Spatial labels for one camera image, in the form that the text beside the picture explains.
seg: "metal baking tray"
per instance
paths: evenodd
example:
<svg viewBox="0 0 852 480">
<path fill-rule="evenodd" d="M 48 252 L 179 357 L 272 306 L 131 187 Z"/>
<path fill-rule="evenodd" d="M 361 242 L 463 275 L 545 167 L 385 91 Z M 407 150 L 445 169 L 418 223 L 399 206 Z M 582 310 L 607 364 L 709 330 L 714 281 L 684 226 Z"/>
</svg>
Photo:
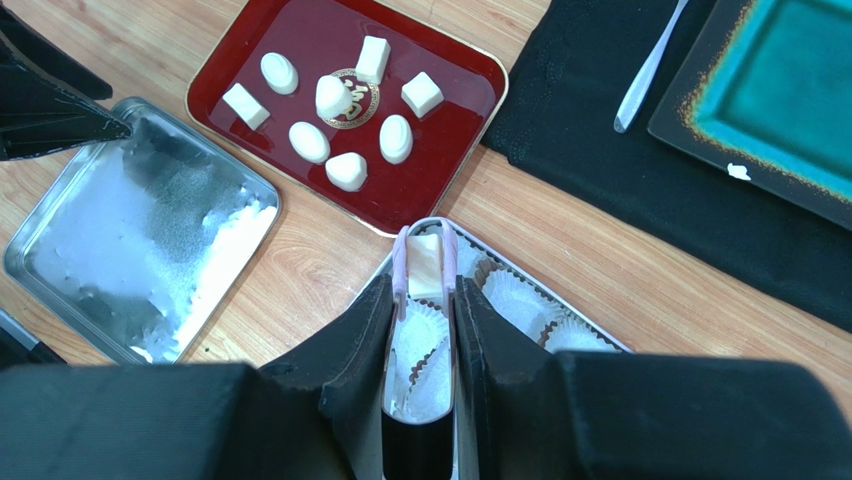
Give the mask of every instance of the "metal baking tray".
<svg viewBox="0 0 852 480">
<path fill-rule="evenodd" d="M 455 222 L 447 219 L 442 219 L 439 217 L 428 217 L 422 220 L 419 220 L 417 223 L 411 226 L 409 230 L 409 235 L 420 235 L 424 233 L 441 233 L 441 220 L 446 220 L 449 222 L 450 226 L 461 236 L 465 237 L 474 247 L 482 250 L 485 255 L 495 262 L 500 267 L 512 272 L 516 277 L 518 277 L 521 281 L 526 282 L 536 288 L 536 290 L 543 295 L 548 300 L 551 300 L 557 304 L 559 304 L 563 309 L 565 314 L 569 318 L 573 318 L 575 320 L 579 320 L 585 322 L 589 327 L 598 334 L 598 336 L 603 339 L 605 342 L 609 343 L 617 350 L 625 352 L 625 353 L 633 353 L 630 348 L 627 347 L 624 343 L 619 341 L 617 338 L 613 337 L 609 332 L 599 327 L 595 322 L 593 322 L 589 317 L 583 314 L 583 312 L 577 310 L 573 305 L 565 301 L 562 297 L 557 295 L 553 290 L 547 288 L 544 284 L 533 278 L 527 272 L 525 272 L 521 267 L 512 263 L 511 260 L 504 257 L 500 253 L 498 253 L 493 248 L 489 247 L 482 240 L 476 238 L 472 233 L 468 232 Z M 372 281 L 378 275 L 390 274 L 393 268 L 393 260 L 391 255 L 382 262 L 379 268 L 376 270 L 376 273 L 370 278 Z"/>
<path fill-rule="evenodd" d="M 127 140 L 82 148 L 12 238 L 9 275 L 117 363 L 183 355 L 269 232 L 275 188 L 140 98 Z"/>
</svg>

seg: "white spoon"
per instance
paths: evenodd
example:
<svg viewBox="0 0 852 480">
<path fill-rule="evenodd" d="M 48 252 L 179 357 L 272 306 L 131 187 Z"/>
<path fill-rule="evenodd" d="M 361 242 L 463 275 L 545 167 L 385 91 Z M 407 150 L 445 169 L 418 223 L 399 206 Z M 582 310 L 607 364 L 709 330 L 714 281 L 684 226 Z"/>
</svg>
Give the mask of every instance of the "white spoon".
<svg viewBox="0 0 852 480">
<path fill-rule="evenodd" d="M 636 118 L 642 102 L 645 101 L 648 88 L 651 87 L 651 82 L 654 80 L 654 74 L 657 73 L 657 67 L 660 66 L 660 60 L 663 58 L 663 52 L 665 52 L 669 38 L 672 36 L 672 30 L 674 30 L 674 26 L 687 3 L 689 3 L 689 0 L 678 0 L 677 7 L 675 7 L 669 24 L 666 25 L 666 29 L 660 36 L 660 39 L 657 40 L 657 44 L 654 45 L 651 54 L 645 59 L 645 63 L 642 64 L 642 68 L 639 69 L 639 73 L 636 74 L 636 78 L 633 79 L 633 83 L 627 89 L 624 100 L 621 101 L 621 106 L 618 107 L 618 113 L 615 114 L 613 128 L 616 132 L 626 132 L 630 128 L 630 124 L 633 123 L 633 119 Z"/>
</svg>

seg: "wooden table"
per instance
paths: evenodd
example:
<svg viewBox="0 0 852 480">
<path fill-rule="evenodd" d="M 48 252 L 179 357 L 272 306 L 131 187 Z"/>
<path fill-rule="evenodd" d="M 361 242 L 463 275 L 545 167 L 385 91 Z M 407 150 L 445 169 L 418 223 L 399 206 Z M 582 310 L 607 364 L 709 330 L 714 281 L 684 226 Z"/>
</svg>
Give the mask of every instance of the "wooden table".
<svg viewBox="0 0 852 480">
<path fill-rule="evenodd" d="M 245 0 L 6 0 L 115 98 L 188 120 L 187 84 Z M 547 0 L 391 0 L 511 68 Z M 5 245 L 71 153 L 0 164 Z M 186 361 L 262 364 L 337 317 L 391 241 L 252 160 L 284 208 Z M 852 334 L 764 295 L 510 167 L 480 147 L 440 209 L 637 352 L 783 359 L 815 372 L 852 418 Z M 75 364 L 105 358 L 5 274 L 0 305 Z"/>
</svg>

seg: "red tray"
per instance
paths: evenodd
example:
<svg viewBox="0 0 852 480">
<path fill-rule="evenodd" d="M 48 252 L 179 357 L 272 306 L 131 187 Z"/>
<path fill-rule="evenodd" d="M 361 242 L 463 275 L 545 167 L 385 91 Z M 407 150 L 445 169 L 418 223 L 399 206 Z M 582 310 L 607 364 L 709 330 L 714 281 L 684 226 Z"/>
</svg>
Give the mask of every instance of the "red tray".
<svg viewBox="0 0 852 480">
<path fill-rule="evenodd" d="M 354 77 L 365 35 L 385 38 L 391 46 L 378 86 Z M 299 88 L 292 95 L 274 93 L 260 72 L 261 57 L 271 51 L 287 57 L 299 74 Z M 421 71 L 432 77 L 445 98 L 422 120 L 400 96 L 402 86 Z M 329 74 L 351 80 L 350 89 L 363 98 L 354 107 L 354 116 L 325 123 L 316 115 L 314 95 L 319 77 Z M 237 82 L 271 113 L 257 131 L 222 100 Z M 202 127 L 379 233 L 393 236 L 437 210 L 507 89 L 506 69 L 494 56 L 381 3 L 249 0 L 190 84 L 187 111 Z M 386 162 L 379 150 L 382 122 L 393 114 L 404 116 L 414 133 L 414 149 L 400 165 Z M 364 156 L 368 177 L 360 191 L 338 189 L 328 180 L 324 165 L 296 154 L 288 133 L 297 121 L 322 130 L 331 142 L 332 156 L 349 151 Z"/>
</svg>

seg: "oval white chocolate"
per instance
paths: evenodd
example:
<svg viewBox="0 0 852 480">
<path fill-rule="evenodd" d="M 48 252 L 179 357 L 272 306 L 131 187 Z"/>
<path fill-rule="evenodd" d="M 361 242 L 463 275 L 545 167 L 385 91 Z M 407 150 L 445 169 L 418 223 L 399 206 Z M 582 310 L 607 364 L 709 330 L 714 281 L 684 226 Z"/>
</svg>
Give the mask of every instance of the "oval white chocolate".
<svg viewBox="0 0 852 480">
<path fill-rule="evenodd" d="M 317 82 L 316 104 L 320 118 L 334 118 L 352 105 L 352 92 L 339 78 L 325 75 Z"/>
<path fill-rule="evenodd" d="M 357 153 L 344 153 L 325 162 L 325 173 L 341 190 L 357 192 L 367 180 L 367 161 Z"/>
<path fill-rule="evenodd" d="M 379 147 L 385 160 L 399 165 L 408 158 L 413 145 L 414 135 L 408 120 L 402 115 L 391 115 L 385 119 L 379 131 Z"/>
<path fill-rule="evenodd" d="M 311 163 L 320 164 L 331 153 L 328 138 L 308 122 L 296 122 L 290 127 L 290 144 L 300 157 Z"/>
<path fill-rule="evenodd" d="M 284 55 L 269 52 L 260 59 L 260 72 L 275 93 L 290 95 L 299 86 L 299 73 Z"/>
</svg>

